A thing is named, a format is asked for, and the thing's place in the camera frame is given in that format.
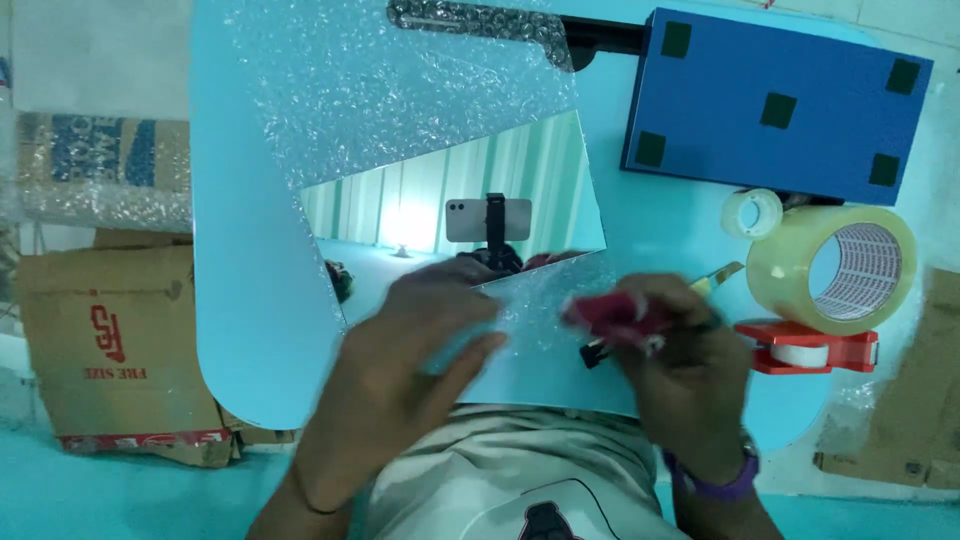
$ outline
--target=mirror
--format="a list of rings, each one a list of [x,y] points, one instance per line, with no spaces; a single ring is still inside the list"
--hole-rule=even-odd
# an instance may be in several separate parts
[[[300,197],[349,324],[396,278],[445,258],[473,257],[509,279],[607,247],[576,111]]]

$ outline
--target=purple wristband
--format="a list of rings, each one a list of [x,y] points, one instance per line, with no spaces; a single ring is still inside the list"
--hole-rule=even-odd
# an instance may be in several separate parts
[[[753,491],[754,478],[760,472],[760,460],[756,457],[756,454],[751,454],[746,449],[744,449],[743,454],[747,459],[743,463],[743,469],[740,470],[740,476],[725,485],[713,485],[697,479],[684,469],[683,465],[677,463],[677,457],[666,450],[663,451],[663,463],[670,471],[670,478],[674,485],[682,486],[687,493],[695,493],[719,501],[733,502],[742,499]]]

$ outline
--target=clear tape roll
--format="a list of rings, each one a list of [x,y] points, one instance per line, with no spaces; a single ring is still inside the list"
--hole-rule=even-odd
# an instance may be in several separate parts
[[[840,245],[840,266],[813,298],[810,265],[832,237]],[[887,320],[916,273],[913,234],[899,216],[879,207],[791,209],[747,256],[747,285],[761,306],[830,335],[861,333]]]
[[[745,205],[756,205],[757,216],[754,224],[747,226],[740,219],[740,211]],[[720,210],[720,226],[730,236],[747,240],[762,240],[780,226],[783,218],[783,203],[780,197],[769,189],[751,189],[737,191],[727,198]]]
[[[799,367],[824,367],[827,365],[829,345],[801,347],[799,345],[774,345],[770,348],[773,358]]]

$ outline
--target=white t-shirt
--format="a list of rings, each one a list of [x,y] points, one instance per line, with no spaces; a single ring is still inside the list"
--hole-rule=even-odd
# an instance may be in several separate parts
[[[632,419],[467,405],[377,477],[376,540],[681,540],[654,495],[656,460]]]

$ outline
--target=human arm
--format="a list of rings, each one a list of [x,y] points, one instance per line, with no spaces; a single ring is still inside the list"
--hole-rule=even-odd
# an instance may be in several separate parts
[[[353,494],[442,425],[503,344],[502,333],[484,333],[442,375],[418,371],[455,334],[495,317],[499,304],[470,289],[491,276],[471,258],[425,267],[391,285],[383,307],[347,333],[293,464],[249,540],[346,538]]]
[[[637,274],[617,287],[656,298],[680,322],[653,357],[646,357],[640,347],[616,349],[648,437],[693,477],[718,486],[733,482],[746,461],[740,417],[750,351],[730,328],[689,330],[714,315],[678,276]],[[678,528],[694,540],[782,539],[752,486],[727,502],[674,482],[673,499]]]

